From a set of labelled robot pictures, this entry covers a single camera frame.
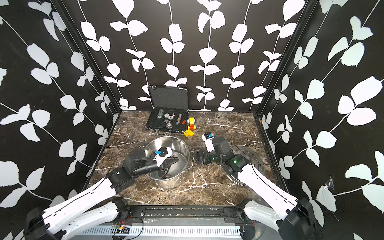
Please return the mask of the stainless steel pot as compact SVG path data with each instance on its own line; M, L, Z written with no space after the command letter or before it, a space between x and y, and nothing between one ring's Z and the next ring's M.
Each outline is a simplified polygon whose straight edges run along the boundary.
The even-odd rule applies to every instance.
M178 162L173 164L166 175L162 178L158 172L152 172L147 176L163 189L173 189L181 185L186 178L186 171L190 164L190 150L187 144L176 137L159 137L150 142L145 147L146 156L154 155L155 151L161 147L170 147L173 151L172 158L177 158Z

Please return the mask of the steel pot lid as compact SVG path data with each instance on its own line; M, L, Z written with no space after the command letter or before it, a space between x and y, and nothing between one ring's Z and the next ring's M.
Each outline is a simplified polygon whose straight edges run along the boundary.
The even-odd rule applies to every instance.
M233 150L235 155L241 155L245 159L249 160L253 164L254 168L256 170L258 170L262 175L265 174L265 164L264 164L262 158L255 151L253 151L249 148L246 148L246 147L238 147L238 148L232 147L232 150ZM232 181L233 183L240 185L240 186L244 186L244 187L247 186L246 184L239 181L238 179L236 179L232 175L227 174L227 173L225 173L225 174L229 178L229 180Z

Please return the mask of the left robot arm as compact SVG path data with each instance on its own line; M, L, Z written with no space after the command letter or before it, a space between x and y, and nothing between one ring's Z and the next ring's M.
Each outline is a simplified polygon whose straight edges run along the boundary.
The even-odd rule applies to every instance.
M144 149L134 149L105 178L74 197L53 207L31 210L26 218L23 237L26 240L69 240L92 227L111 221L123 221L132 213L123 198L115 198L102 207L95 205L119 194L141 175L157 172L165 176L178 162L176 150L161 147L147 156Z

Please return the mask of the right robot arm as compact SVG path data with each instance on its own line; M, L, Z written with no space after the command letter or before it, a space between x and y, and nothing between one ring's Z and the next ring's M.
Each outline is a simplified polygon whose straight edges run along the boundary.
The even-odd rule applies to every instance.
M221 166L227 175L248 186L267 202L267 206L262 206L255 201L247 201L241 207L246 220L270 227L283 240L323 238L312 204L306 199L298 200L265 177L255 167L258 155L251 155L246 148L233 148L224 137L215 137L211 132L205 133L202 139L207 149L197 152L197 164L215 163Z

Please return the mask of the yellow number six block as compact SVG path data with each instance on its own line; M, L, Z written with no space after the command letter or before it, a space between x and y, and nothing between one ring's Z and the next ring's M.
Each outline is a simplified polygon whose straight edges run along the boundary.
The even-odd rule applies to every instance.
M194 135L195 135L194 132L191 131L191 130L186 130L184 132L184 136L187 137L187 138L193 137Z

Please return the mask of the yellow red toy car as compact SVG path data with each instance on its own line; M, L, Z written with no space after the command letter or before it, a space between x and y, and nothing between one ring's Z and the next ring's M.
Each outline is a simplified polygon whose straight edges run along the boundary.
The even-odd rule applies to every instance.
M188 130L194 131L196 129L196 120L195 118L188 119Z

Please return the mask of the black poker chip case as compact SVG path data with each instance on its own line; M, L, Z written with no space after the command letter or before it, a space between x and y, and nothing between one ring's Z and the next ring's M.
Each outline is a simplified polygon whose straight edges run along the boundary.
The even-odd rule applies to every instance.
M189 119L189 91L187 88L148 86L153 110L146 129L155 132L182 134Z

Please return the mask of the white perforated strip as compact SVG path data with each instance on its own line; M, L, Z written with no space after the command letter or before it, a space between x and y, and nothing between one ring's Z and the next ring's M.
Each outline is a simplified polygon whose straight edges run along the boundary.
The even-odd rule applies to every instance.
M78 236L239 238L241 231L238 226L127 226L122 230L101 226L88 229Z

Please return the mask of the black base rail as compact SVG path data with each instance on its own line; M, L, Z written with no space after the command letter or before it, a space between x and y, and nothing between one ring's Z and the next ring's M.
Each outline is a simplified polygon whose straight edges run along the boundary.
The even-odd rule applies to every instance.
M144 218L219 218L227 224L249 225L252 221L237 206L131 205L125 214L132 222Z

